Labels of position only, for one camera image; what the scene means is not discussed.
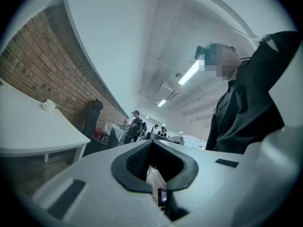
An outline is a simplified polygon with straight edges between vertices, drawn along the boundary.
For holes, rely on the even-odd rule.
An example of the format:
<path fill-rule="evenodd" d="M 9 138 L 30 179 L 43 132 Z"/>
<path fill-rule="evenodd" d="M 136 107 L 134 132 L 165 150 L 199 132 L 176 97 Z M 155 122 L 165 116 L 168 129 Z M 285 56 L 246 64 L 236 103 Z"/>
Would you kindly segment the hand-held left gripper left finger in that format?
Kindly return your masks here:
<path fill-rule="evenodd" d="M 62 222 L 72 227 L 174 227 L 149 193 L 135 193 L 121 186 L 111 173 L 114 159 L 139 146 L 130 143 L 83 157 L 44 183 L 32 200 L 44 210 L 71 186 L 85 183 Z"/>

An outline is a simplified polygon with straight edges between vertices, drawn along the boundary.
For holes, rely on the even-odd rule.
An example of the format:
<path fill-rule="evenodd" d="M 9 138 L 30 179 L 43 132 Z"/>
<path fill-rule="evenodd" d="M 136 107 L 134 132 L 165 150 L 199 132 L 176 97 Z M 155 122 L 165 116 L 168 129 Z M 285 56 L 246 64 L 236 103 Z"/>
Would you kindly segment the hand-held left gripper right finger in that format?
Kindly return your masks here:
<path fill-rule="evenodd" d="M 152 227 L 236 227 L 235 194 L 227 191 L 242 155 L 187 148 L 152 140 L 150 164 L 165 182 L 165 212 L 150 217 Z"/>

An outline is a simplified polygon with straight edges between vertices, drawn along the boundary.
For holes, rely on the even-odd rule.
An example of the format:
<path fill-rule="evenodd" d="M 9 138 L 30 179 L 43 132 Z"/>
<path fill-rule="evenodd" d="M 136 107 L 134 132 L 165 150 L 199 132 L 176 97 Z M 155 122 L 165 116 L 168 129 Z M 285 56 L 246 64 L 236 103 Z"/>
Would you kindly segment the white cup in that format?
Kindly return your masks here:
<path fill-rule="evenodd" d="M 50 100 L 47 99 L 43 104 L 42 104 L 43 109 L 48 112 L 48 113 L 52 113 L 54 111 L 54 109 L 56 108 L 56 104 Z"/>

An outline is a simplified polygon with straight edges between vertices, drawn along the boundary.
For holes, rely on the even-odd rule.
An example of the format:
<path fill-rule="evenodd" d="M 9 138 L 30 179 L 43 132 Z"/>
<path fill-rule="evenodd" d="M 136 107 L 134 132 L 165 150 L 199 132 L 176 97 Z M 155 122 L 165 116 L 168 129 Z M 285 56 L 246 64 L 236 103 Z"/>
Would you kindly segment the small armless chair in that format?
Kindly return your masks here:
<path fill-rule="evenodd" d="M 112 128 L 107 142 L 101 141 L 96 138 L 92 138 L 91 144 L 92 144 L 93 148 L 95 148 L 97 151 L 103 151 L 103 150 L 108 150 L 108 149 L 117 147 L 119 144 L 119 141 L 116 136 L 115 130 Z"/>

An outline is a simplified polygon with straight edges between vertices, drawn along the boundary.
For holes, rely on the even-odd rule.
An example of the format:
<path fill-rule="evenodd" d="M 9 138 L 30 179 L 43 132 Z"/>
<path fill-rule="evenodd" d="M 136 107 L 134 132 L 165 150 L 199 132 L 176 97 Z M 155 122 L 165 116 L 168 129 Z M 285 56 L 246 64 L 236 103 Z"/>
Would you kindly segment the table with white cloth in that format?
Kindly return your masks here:
<path fill-rule="evenodd" d="M 121 142 L 124 140 L 127 130 L 123 127 L 120 127 L 113 123 L 106 123 L 105 124 L 105 132 L 109 135 L 111 133 L 111 130 L 115 131 L 116 137 L 118 139 L 118 142 Z"/>

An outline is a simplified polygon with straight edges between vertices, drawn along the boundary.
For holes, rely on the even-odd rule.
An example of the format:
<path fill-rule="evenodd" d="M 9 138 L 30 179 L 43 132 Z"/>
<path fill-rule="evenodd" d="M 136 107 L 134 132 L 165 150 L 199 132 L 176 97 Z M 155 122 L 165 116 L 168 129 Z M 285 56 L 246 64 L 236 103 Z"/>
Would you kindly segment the black device with screen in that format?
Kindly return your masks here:
<path fill-rule="evenodd" d="M 163 188 L 158 188 L 158 206 L 165 207 L 167 201 L 167 190 Z"/>

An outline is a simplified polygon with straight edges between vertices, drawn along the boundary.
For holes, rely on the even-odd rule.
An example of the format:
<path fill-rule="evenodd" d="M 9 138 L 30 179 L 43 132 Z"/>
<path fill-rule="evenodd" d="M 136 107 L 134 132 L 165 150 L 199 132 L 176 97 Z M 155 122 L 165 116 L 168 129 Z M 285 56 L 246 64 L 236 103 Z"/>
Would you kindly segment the black office chair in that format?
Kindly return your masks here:
<path fill-rule="evenodd" d="M 87 109 L 83 134 L 89 139 L 95 132 L 97 120 L 102 109 L 103 103 L 97 98 L 89 105 Z"/>

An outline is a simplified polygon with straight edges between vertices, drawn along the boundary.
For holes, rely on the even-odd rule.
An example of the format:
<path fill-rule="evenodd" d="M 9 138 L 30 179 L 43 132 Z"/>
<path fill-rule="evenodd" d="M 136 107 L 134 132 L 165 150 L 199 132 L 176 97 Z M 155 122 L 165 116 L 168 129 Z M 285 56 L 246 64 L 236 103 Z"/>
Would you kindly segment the person's black shirt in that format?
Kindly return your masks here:
<path fill-rule="evenodd" d="M 269 95 L 301 43 L 295 31 L 264 36 L 249 60 L 237 67 L 235 78 L 214 108 L 206 150 L 244 154 L 248 145 L 262 141 L 284 126 Z"/>

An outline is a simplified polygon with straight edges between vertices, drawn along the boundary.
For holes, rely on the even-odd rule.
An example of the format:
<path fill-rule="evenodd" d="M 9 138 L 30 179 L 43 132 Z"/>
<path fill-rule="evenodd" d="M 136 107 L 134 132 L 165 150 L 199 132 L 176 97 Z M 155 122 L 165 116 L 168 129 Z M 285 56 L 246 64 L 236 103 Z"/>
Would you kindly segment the ceiling air conditioner vent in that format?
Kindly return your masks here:
<path fill-rule="evenodd" d="M 171 86 L 167 82 L 162 82 L 159 89 L 157 90 L 156 98 L 158 100 L 165 99 L 169 101 L 173 99 L 175 96 L 177 96 L 178 94 L 179 92 L 175 90 L 173 86 Z"/>

